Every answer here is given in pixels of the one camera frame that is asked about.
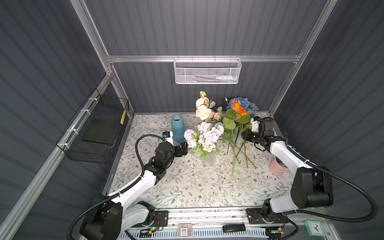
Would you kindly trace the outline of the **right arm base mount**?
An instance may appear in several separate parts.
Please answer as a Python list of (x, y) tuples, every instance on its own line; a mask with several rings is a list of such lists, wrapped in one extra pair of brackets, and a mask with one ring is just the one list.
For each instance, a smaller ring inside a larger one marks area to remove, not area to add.
[(247, 208), (246, 215), (249, 224), (285, 224), (286, 220), (282, 214), (277, 214), (263, 209), (262, 207)]

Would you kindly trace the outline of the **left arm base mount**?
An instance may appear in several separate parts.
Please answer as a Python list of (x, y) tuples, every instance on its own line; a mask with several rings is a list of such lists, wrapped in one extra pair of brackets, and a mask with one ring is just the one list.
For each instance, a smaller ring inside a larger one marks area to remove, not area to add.
[(143, 223), (136, 224), (133, 228), (167, 227), (168, 219), (169, 211), (154, 211)]

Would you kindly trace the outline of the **lilac white flower bunch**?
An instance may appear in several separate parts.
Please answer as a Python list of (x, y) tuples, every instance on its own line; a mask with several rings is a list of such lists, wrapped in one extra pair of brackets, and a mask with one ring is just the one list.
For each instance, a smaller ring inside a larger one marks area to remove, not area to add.
[(219, 140), (225, 129), (221, 122), (211, 124), (202, 122), (194, 129), (184, 132), (184, 139), (192, 154), (199, 154), (200, 159), (206, 158), (209, 154), (218, 154)]

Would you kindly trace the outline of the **peach peony stem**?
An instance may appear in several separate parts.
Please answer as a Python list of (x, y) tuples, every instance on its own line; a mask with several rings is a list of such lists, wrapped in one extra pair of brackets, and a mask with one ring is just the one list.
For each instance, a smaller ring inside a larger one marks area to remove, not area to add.
[(217, 123), (224, 117), (221, 106), (217, 106), (214, 100), (210, 100), (204, 91), (200, 91), (200, 97), (196, 100), (195, 115), (203, 122)]

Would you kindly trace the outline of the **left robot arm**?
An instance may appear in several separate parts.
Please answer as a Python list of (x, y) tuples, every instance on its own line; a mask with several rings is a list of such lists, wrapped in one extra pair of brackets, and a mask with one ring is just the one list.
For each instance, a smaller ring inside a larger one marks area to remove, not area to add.
[(144, 165), (142, 174), (114, 193), (103, 196), (100, 204), (85, 213), (80, 235), (88, 240), (116, 240), (121, 232), (137, 224), (149, 225), (153, 221), (155, 208), (145, 201), (138, 202), (135, 207), (131, 204), (165, 176), (175, 158), (187, 153), (186, 142), (178, 146), (161, 142), (155, 155)]

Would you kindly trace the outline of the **clear glass vase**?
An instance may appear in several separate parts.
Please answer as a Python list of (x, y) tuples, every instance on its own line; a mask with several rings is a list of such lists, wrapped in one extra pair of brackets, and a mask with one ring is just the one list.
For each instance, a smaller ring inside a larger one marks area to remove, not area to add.
[(206, 156), (202, 157), (201, 161), (203, 165), (211, 167), (216, 163), (216, 154), (210, 152)]

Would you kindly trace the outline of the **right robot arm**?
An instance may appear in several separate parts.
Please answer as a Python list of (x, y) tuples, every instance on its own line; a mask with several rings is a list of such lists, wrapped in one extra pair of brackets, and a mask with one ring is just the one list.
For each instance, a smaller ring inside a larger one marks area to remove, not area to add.
[(328, 207), (333, 204), (332, 178), (309, 165), (294, 148), (288, 145), (286, 131), (284, 135), (276, 136), (275, 119), (270, 117), (251, 119), (251, 129), (242, 132), (245, 141), (263, 148), (275, 156), (276, 161), (294, 175), (294, 181), (288, 194), (265, 200), (262, 206), (262, 217), (269, 220), (277, 214), (306, 208)]

